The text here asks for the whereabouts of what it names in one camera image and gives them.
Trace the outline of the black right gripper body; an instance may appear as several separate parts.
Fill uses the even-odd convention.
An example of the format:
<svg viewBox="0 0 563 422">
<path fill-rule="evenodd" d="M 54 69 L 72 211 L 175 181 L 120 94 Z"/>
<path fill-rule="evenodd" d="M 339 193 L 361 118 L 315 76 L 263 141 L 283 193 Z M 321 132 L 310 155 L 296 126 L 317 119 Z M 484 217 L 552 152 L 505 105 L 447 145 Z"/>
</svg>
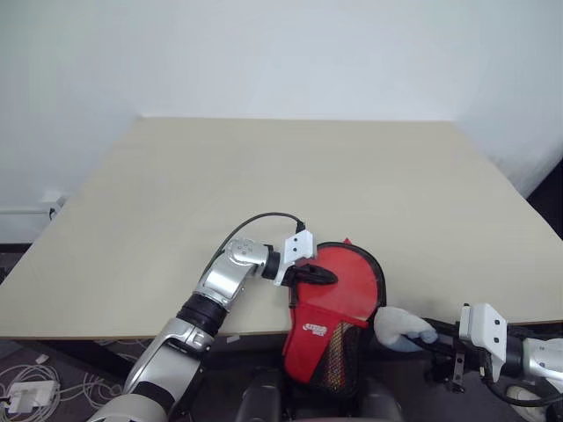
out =
<svg viewBox="0 0 563 422">
<path fill-rule="evenodd" d="M 465 347 L 453 338 L 445 346 L 445 353 L 435 353 L 429 369 L 429 380 L 436 385 L 441 385 L 449 392 L 455 394 L 465 393 L 464 365 Z"/>
</svg>

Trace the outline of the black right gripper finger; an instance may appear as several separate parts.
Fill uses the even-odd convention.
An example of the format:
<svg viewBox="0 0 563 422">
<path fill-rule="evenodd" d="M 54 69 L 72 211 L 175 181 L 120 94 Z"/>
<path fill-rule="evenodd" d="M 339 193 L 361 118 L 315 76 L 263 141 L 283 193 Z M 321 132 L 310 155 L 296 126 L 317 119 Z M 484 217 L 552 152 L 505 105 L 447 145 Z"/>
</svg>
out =
<svg viewBox="0 0 563 422">
<path fill-rule="evenodd" d="M 439 340 L 436 340 L 433 343 L 428 343 L 425 342 L 422 338 L 410 338 L 406 336 L 406 339 L 419 348 L 431 353 L 439 353 L 445 356 L 454 356 L 456 354 L 456 351 L 452 346 L 444 344 Z"/>
<path fill-rule="evenodd" d="M 449 337 L 458 336 L 459 322 L 455 322 L 451 324 L 444 321 L 435 320 L 432 318 L 424 318 L 424 321 L 430 324 L 440 335 L 449 336 Z"/>
</svg>

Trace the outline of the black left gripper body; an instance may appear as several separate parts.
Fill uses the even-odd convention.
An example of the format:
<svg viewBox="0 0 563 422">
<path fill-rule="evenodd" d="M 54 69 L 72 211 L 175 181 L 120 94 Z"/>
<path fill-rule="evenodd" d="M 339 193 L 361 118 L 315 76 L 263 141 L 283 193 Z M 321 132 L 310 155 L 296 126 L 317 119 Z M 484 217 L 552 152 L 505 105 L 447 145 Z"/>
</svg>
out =
<svg viewBox="0 0 563 422">
<path fill-rule="evenodd" d="M 313 283 L 315 281 L 315 268 L 309 264 L 291 266 L 286 271 L 286 285 L 295 286 L 299 282 Z"/>
</svg>

